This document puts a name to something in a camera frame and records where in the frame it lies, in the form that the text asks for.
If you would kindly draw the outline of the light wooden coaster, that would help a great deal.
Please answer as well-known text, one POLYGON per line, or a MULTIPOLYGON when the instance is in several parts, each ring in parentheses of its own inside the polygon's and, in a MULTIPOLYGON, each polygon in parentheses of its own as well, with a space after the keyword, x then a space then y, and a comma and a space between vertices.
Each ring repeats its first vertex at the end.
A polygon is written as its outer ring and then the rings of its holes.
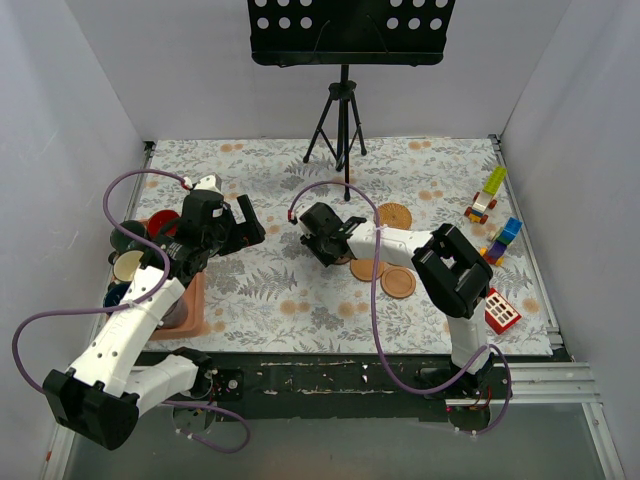
POLYGON ((390 267, 381 277, 383 291, 395 299, 411 296, 416 289, 416 279, 413 273, 404 267, 390 267))
POLYGON ((374 274, 374 261, 372 259, 353 259, 350 261, 352 275, 363 282, 371 282, 379 279, 387 268, 386 262, 377 263, 377 274, 374 274))

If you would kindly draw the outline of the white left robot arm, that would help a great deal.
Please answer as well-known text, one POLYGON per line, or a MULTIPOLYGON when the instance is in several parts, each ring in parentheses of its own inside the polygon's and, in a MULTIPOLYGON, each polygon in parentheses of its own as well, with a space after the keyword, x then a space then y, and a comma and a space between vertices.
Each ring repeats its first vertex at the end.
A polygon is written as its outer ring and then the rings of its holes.
POLYGON ((193 400, 209 395, 213 362, 195 349, 181 347, 138 374, 131 369, 211 257, 264 241, 249 197, 237 202, 243 222, 217 191, 193 189, 186 196, 175 234, 159 234, 145 248, 117 311, 91 345, 67 371, 46 376, 44 394, 60 425, 114 450, 150 409, 180 393, 193 400))

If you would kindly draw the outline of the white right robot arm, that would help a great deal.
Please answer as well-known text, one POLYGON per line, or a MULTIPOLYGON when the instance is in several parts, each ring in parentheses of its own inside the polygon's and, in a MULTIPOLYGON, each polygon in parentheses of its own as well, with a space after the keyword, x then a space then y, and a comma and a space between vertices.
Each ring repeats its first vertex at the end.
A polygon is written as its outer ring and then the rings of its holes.
POLYGON ((493 273, 457 227, 444 223, 433 232, 410 231, 363 217, 343 220, 321 202, 289 211, 288 220, 299 226, 301 243, 324 266, 349 258, 414 271, 431 303, 446 317, 454 389, 469 398, 486 389, 491 353, 485 308, 493 273))

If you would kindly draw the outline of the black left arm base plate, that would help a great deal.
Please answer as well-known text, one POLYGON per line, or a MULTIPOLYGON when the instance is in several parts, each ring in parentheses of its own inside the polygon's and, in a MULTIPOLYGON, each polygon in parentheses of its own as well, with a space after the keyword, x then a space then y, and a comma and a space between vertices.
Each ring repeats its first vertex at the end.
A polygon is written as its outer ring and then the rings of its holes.
POLYGON ((205 394, 209 403, 239 401, 244 395, 244 372, 240 369, 212 369, 204 374, 205 394))

